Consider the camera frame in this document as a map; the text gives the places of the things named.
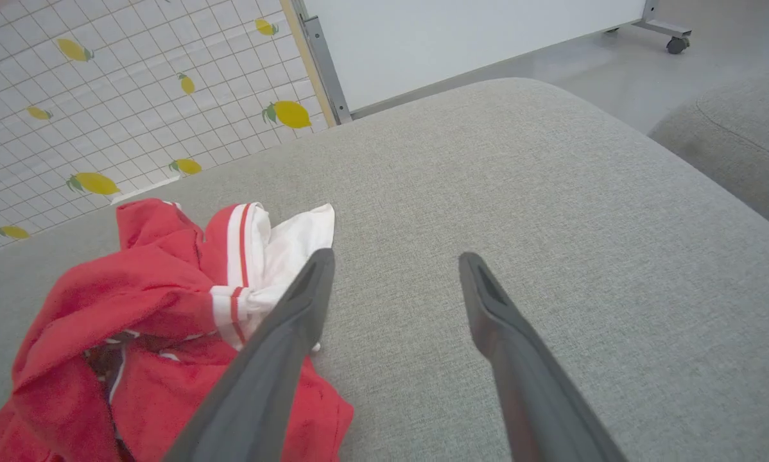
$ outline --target black wheel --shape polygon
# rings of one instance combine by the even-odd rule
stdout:
[[[685,49],[689,49],[690,39],[687,37],[673,37],[667,42],[667,53],[670,55],[678,55]]]

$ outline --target red stripe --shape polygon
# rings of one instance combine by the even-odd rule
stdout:
[[[233,291],[233,295],[231,295],[231,322],[233,323],[233,330],[235,330],[237,336],[239,336],[239,341],[241,342],[242,345],[244,345],[245,335],[241,333],[241,327],[239,327],[239,302],[238,302],[238,298],[242,289],[243,287],[236,287],[236,290]]]
[[[247,222],[247,210],[250,204],[245,205],[241,213],[241,225],[239,225],[239,259],[241,260],[241,285],[247,287],[247,257],[245,255],[245,223]]]

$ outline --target gray fabric surface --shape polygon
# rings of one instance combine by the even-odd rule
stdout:
[[[769,222],[658,144],[536,81],[482,82],[154,190],[205,223],[333,203],[317,370],[356,409],[344,460],[507,459],[469,339],[479,252],[631,460],[769,459]],[[114,250],[98,210],[0,252],[0,405],[69,266]]]
[[[769,219],[769,71],[684,103],[650,137]]]

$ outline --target gray floor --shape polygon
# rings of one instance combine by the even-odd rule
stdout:
[[[769,68],[769,0],[660,0],[657,19],[693,29],[681,55],[664,50],[668,37],[633,26],[616,35],[588,35],[456,76],[361,109],[363,117],[428,94],[499,77],[551,82],[648,132],[685,99]]]

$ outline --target lemon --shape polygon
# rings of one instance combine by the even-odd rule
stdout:
[[[191,77],[188,77],[182,73],[178,73],[177,77],[179,77],[179,82],[181,82],[182,90],[184,90],[185,93],[191,94],[194,90],[196,90],[196,87],[193,85],[193,81],[191,81]]]
[[[171,162],[170,166],[168,166],[168,169],[176,170],[177,172],[182,171],[188,175],[202,172],[202,166],[197,164],[196,161],[192,160],[191,158],[177,158]]]
[[[68,179],[65,184],[67,184],[68,189],[71,191],[76,188],[80,191],[87,189],[89,192],[96,194],[107,195],[119,193],[119,188],[111,180],[111,178],[95,172],[77,173],[76,175],[71,175],[71,178]]]
[[[74,61],[89,61],[89,59],[94,58],[94,53],[91,53],[91,50],[86,49],[86,47],[77,44],[73,40],[60,38],[56,43],[59,44],[59,49],[65,53],[65,56]]]
[[[276,24],[270,24],[262,18],[258,18],[256,21],[256,30],[259,30],[261,35],[273,35],[279,32],[279,27]]]
[[[30,234],[19,226],[3,226],[0,228],[0,236],[12,237],[13,239],[27,239],[30,237]]]
[[[49,118],[53,117],[53,114],[51,114],[48,111],[43,111],[40,108],[37,108],[36,106],[31,106],[28,108],[28,114],[32,116],[33,118],[38,118],[39,120],[48,120]]]
[[[270,103],[270,105],[262,111],[262,120],[266,121],[267,118],[275,123],[276,117],[279,118],[279,122],[290,126],[290,128],[305,128],[305,126],[311,126],[311,118],[308,116],[307,110],[302,108],[302,105],[296,101],[277,101],[275,103]]]

